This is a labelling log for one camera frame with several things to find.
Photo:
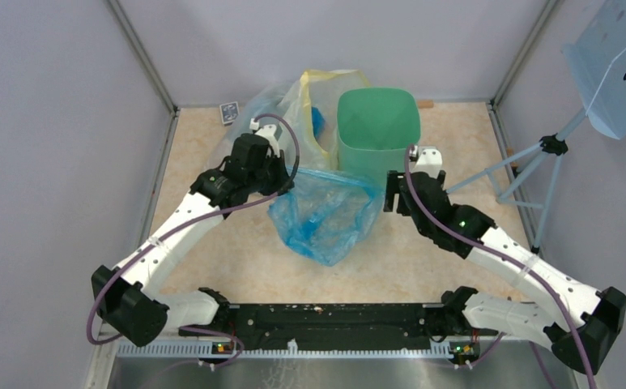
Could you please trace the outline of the blue plastic trash bag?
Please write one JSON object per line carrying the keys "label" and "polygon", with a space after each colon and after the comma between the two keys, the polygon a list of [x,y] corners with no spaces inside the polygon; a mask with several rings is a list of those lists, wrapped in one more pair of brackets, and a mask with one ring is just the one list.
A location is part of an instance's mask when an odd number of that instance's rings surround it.
{"label": "blue plastic trash bag", "polygon": [[383,202],[384,190],[364,177],[301,168],[267,214],[287,248],[333,267],[368,238]]}

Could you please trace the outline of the clear yellow-trimmed trash bag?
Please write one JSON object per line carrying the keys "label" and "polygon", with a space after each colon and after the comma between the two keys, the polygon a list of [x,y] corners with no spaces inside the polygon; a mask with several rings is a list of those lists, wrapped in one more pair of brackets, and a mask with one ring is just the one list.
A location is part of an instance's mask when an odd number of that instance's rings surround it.
{"label": "clear yellow-trimmed trash bag", "polygon": [[206,167],[216,166],[232,150],[233,141],[249,131],[253,118],[272,113],[296,133],[300,166],[306,169],[339,168],[338,103],[345,92],[368,88],[359,70],[306,70],[296,81],[273,84],[248,101],[210,154]]}

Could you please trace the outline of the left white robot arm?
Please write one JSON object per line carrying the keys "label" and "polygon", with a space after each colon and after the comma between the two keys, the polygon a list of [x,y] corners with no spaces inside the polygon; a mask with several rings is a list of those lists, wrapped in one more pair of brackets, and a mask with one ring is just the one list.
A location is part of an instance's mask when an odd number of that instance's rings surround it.
{"label": "left white robot arm", "polygon": [[164,281],[211,229],[251,207],[251,194],[268,201],[292,186],[274,126],[239,135],[230,154],[198,175],[174,213],[133,254],[115,267],[94,271],[89,341],[99,342],[91,333],[95,317],[139,347],[183,326],[199,325],[210,335],[224,332],[229,314],[221,295],[206,288],[162,295]]}

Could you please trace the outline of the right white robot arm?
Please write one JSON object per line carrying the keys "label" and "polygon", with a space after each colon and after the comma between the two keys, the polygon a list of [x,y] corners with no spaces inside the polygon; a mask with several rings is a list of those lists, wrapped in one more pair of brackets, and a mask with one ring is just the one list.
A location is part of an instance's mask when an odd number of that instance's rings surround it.
{"label": "right white robot arm", "polygon": [[446,327],[455,334],[472,327],[504,332],[550,350],[573,370],[597,374],[622,331],[626,295],[565,275],[477,208],[451,203],[444,179],[445,172],[432,178],[389,171],[385,211],[409,216],[437,247],[498,275],[528,299],[509,301],[460,287],[442,297]]}

